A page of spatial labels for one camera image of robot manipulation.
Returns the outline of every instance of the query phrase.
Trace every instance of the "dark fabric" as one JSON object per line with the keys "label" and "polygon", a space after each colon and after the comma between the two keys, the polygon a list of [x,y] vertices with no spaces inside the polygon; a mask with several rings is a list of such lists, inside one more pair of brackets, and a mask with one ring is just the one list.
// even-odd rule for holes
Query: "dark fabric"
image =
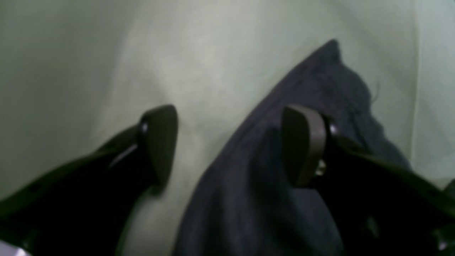
{"label": "dark fabric", "polygon": [[288,104],[334,117],[342,135],[409,168],[371,116],[370,94],[330,41],[295,67],[253,110],[201,178],[174,255],[341,255],[343,244],[320,198],[290,188],[279,123]]}

